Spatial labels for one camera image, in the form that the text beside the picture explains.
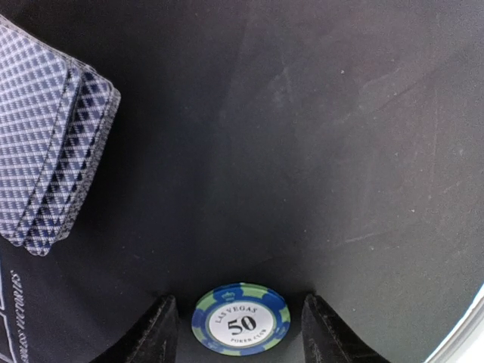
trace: blue chip rim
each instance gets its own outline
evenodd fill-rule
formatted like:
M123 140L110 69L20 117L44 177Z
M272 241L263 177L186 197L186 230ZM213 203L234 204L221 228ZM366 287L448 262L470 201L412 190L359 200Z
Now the blue chip rim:
M205 347L232 356L269 350L285 337L289 326L284 298L267 287L246 283L225 285L205 294L191 321L195 337Z

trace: black mat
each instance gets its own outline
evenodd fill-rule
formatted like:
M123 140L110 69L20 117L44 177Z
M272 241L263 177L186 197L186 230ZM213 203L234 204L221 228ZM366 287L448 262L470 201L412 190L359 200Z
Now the black mat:
M189 318L237 281L295 316L317 291L396 363L464 313L484 279L481 1L10 3L123 95L71 236L44 259L0 245L31 361L87 362L168 293L178 361L232 361ZM303 361L297 325L238 361Z

